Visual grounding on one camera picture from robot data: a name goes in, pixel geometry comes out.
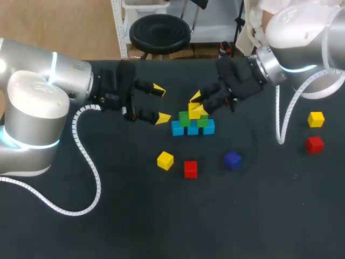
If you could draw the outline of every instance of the white cable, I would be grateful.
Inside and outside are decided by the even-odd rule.
[[[282,123],[282,128],[281,128],[281,134],[280,134],[280,116],[279,116],[279,96],[280,96],[280,87],[279,85],[275,89],[275,134],[277,137],[277,141],[279,144],[284,144],[285,142],[285,135],[286,135],[286,130],[287,130],[287,125],[290,120],[290,116],[292,113],[292,109],[295,106],[298,98],[301,96],[302,92],[316,79],[319,77],[324,76],[325,74],[330,74],[330,73],[335,73],[344,76],[345,72],[342,70],[332,70],[332,71],[327,71],[327,70],[322,70],[311,77],[309,77],[295,92],[295,95],[292,97],[291,102],[289,106],[287,107],[284,121]]]
[[[99,107],[99,105],[86,105],[86,106],[82,107],[79,111],[77,111],[76,114],[74,115],[73,121],[72,121],[72,134],[73,134],[75,143],[77,144],[82,155],[84,156],[84,158],[86,159],[86,161],[90,165],[90,168],[91,168],[91,170],[95,176],[95,179],[96,179],[96,195],[95,195],[95,199],[93,200],[93,202],[91,203],[91,205],[89,207],[87,207],[86,209],[83,209],[79,212],[70,212],[68,210],[64,210],[64,209],[59,208],[54,203],[49,201],[46,197],[44,197],[39,191],[35,190],[34,188],[32,188],[30,185],[27,185],[26,183],[23,183],[23,182],[18,181],[18,180],[14,180],[14,179],[9,178],[9,177],[0,177],[0,182],[13,183],[14,185],[19,185],[21,187],[24,187],[25,189],[32,192],[40,200],[42,200],[45,204],[47,204],[49,207],[51,207],[53,210],[57,211],[58,213],[61,213],[61,214],[67,215],[67,216],[81,216],[81,215],[84,215],[86,213],[89,213],[94,207],[96,207],[96,205],[99,201],[99,198],[101,196],[101,181],[100,181],[100,178],[98,175],[98,171],[97,171],[95,165],[93,164],[91,158],[88,156],[87,152],[85,151],[84,147],[82,146],[82,144],[79,140],[79,137],[78,137],[78,133],[77,133],[77,122],[78,122],[79,116],[84,111],[87,111],[87,110],[100,111],[101,108]]]

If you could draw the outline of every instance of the yellow cube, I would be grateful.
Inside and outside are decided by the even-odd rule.
[[[173,163],[174,156],[165,151],[163,151],[162,154],[157,158],[157,165],[165,170],[169,170]]]
[[[192,110],[199,107],[200,103],[188,103],[188,117],[190,120],[200,119],[201,114],[193,112]]]
[[[311,128],[320,128],[322,127],[325,118],[323,117],[322,112],[311,112],[308,117],[308,123]]]

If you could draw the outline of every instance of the toy block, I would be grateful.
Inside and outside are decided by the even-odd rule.
[[[311,112],[308,117],[310,128],[320,128],[324,121],[325,118],[323,117],[322,112]]]
[[[198,178],[198,164],[196,161],[184,162],[184,178],[186,179]]]
[[[238,168],[241,165],[241,156],[236,151],[232,151],[224,156],[224,163],[231,170]]]
[[[188,135],[199,135],[199,128],[196,125],[196,121],[192,120],[191,125],[187,127]]]
[[[307,139],[306,147],[309,154],[320,153],[323,150],[324,143],[319,136],[311,137]]]
[[[162,154],[160,154],[160,156],[157,158],[157,165],[165,170],[169,170],[173,163],[174,156],[165,151],[163,151]]]
[[[191,119],[191,120],[200,119],[201,114],[192,111],[192,110],[194,110],[195,108],[197,108],[199,106],[200,106],[200,103],[188,103],[188,116],[189,116],[189,119]]]
[[[171,129],[173,136],[183,136],[184,135],[184,128],[181,127],[180,122],[178,120],[174,120],[171,122]]]
[[[207,115],[201,115],[200,119],[196,121],[196,126],[198,128],[204,128],[209,125],[209,117]]]
[[[210,119],[207,127],[203,128],[204,135],[212,135],[215,133],[215,122],[213,119]]]
[[[178,113],[178,120],[180,121],[181,127],[189,127],[190,126],[190,119],[188,116],[188,112],[179,112]]]

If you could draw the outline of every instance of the red cube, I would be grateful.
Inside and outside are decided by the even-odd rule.
[[[184,178],[186,179],[198,178],[198,165],[196,161],[184,162]]]
[[[322,142],[322,139],[319,136],[316,136],[316,137],[308,138],[306,142],[306,146],[307,146],[308,153],[315,154],[323,150],[324,144]]]

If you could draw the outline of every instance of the green cube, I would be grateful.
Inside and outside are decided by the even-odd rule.
[[[196,121],[198,128],[205,128],[209,125],[209,117],[207,115],[201,115],[200,119]]]
[[[188,112],[179,112],[178,119],[181,127],[190,127],[191,120],[188,117]]]

